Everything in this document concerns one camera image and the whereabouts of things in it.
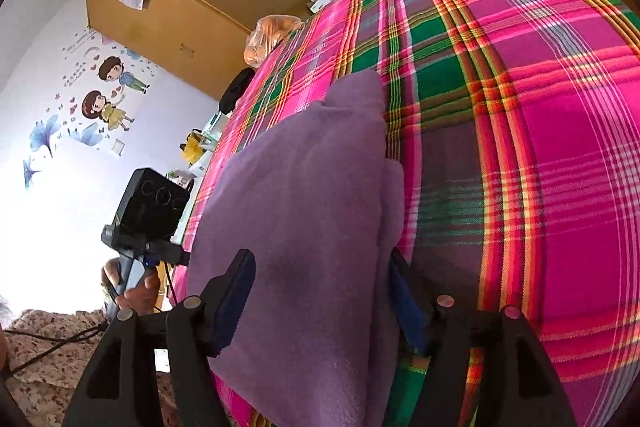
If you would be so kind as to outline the person's left hand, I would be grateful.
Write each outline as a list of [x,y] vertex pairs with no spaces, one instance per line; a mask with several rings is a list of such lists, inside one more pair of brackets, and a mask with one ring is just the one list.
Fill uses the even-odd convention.
[[105,301],[115,303],[119,309],[131,309],[139,315],[151,314],[155,310],[160,277],[156,268],[148,268],[143,279],[136,286],[126,289],[122,295],[111,296],[111,288],[120,284],[120,265],[118,259],[108,260],[101,271],[101,286]]

